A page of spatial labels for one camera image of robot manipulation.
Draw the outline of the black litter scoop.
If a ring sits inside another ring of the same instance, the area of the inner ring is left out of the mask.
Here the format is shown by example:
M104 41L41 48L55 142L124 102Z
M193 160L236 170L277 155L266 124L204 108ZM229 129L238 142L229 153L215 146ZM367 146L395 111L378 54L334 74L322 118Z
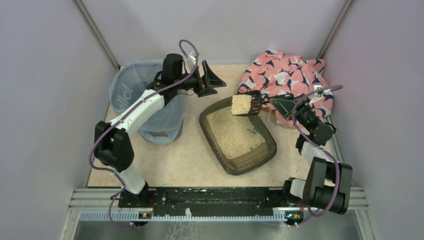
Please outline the black litter scoop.
M262 106L268 103L269 98L259 90L238 93L231 97L230 111L233 116L255 116L260 113Z

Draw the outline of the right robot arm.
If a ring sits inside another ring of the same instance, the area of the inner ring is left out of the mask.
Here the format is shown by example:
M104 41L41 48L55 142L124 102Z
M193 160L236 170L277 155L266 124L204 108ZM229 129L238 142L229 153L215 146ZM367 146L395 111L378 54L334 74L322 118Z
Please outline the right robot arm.
M335 160L324 148L336 128L317 116L307 98L285 94L271 97L269 103L280 115L296 120L308 131L299 135L295 147L310 163L310 169L305 180L291 177L285 181L283 189L288 201L301 201L306 207L345 214L349 208L353 169Z

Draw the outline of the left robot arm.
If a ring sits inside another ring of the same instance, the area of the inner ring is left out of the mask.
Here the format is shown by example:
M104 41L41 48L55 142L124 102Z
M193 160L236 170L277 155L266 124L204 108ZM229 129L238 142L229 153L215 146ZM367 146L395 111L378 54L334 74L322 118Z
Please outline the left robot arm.
M96 124L89 163L99 160L103 171L117 177L125 207L145 206L151 199L149 185L134 164L132 136L140 134L158 144L176 140L182 130L187 91L206 97L225 86L205 60L199 63L193 56L177 53L118 71L109 91L117 116Z

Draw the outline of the brown litter box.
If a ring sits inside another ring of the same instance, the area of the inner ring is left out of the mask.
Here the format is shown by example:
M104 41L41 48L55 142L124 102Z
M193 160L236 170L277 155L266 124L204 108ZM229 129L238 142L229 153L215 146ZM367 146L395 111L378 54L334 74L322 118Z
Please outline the brown litter box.
M224 171L239 176L266 164L278 148L258 115L232 115L231 105L231 97L221 99L203 110L198 121Z

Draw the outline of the pink patterned cloth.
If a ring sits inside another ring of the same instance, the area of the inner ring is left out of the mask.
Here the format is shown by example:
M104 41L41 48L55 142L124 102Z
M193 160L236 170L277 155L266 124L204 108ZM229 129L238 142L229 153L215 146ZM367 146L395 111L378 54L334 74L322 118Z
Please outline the pink patterned cloth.
M318 84L324 88L329 86L322 76L325 66L322 58L303 60L301 55L266 50L244 71L237 92L258 90L269 97L285 94L298 97L314 91Z

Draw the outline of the blue-lined trash bin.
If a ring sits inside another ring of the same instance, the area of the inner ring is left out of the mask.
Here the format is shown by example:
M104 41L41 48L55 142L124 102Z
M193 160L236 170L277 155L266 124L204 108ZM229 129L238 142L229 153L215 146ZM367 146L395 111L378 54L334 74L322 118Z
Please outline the blue-lined trash bin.
M154 94L148 85L163 69L163 61L146 60L123 66L109 88L110 106L116 117L109 121L117 128L128 129L128 135L141 135L155 144L167 144L179 138L187 106L184 90L165 103L162 94Z

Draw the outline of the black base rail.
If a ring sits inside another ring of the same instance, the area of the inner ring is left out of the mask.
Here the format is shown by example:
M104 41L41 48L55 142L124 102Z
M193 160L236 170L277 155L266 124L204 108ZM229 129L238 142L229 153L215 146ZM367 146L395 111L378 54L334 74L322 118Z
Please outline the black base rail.
M83 220L132 222L283 222L308 212L281 187L154 187L142 202L118 192L75 189L69 209L80 210Z

